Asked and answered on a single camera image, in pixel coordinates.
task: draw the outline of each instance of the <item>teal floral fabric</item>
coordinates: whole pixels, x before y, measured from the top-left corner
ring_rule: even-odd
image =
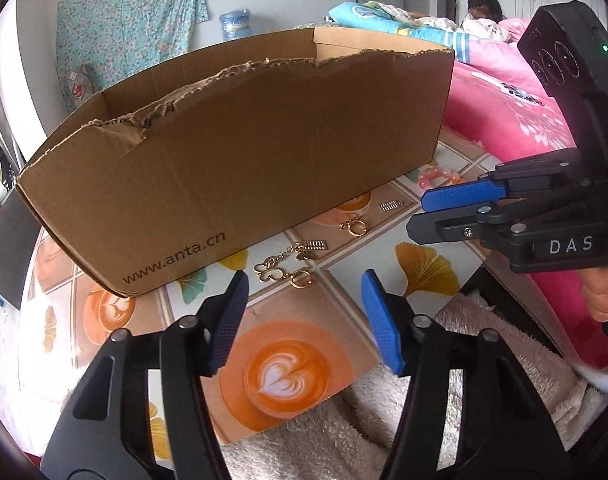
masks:
[[[188,52],[194,26],[208,19],[205,0],[63,0],[56,59],[60,88],[84,64],[95,91]]]

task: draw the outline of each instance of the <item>floor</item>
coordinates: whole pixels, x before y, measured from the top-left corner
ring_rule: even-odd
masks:
[[[33,446],[24,423],[23,406],[17,367],[17,339],[20,311],[10,305],[0,306],[0,420],[25,451]]]

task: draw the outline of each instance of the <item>finger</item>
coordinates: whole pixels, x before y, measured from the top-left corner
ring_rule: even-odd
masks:
[[[608,269],[582,269],[580,278],[587,288],[595,294],[608,293]]]
[[[593,310],[590,305],[588,305],[588,313],[591,314],[591,317],[598,323],[606,323],[608,321],[608,314],[604,314],[599,310]]]
[[[608,294],[595,294],[587,286],[583,286],[582,296],[586,300],[586,304],[593,310],[608,314]]]

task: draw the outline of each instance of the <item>brown cardboard box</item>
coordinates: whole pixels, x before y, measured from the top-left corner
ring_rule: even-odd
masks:
[[[18,189],[82,270],[135,296],[428,161],[452,65],[349,28],[218,44],[93,96]]]

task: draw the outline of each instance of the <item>silver metal spring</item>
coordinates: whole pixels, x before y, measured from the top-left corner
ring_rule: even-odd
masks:
[[[404,204],[400,200],[391,200],[390,202],[385,202],[383,204],[380,204],[380,209],[382,209],[382,211],[384,211],[384,212],[393,211],[393,209],[399,209],[403,205]]]
[[[326,242],[324,240],[312,240],[309,242],[304,242],[304,250],[305,251],[325,251],[326,250]]]

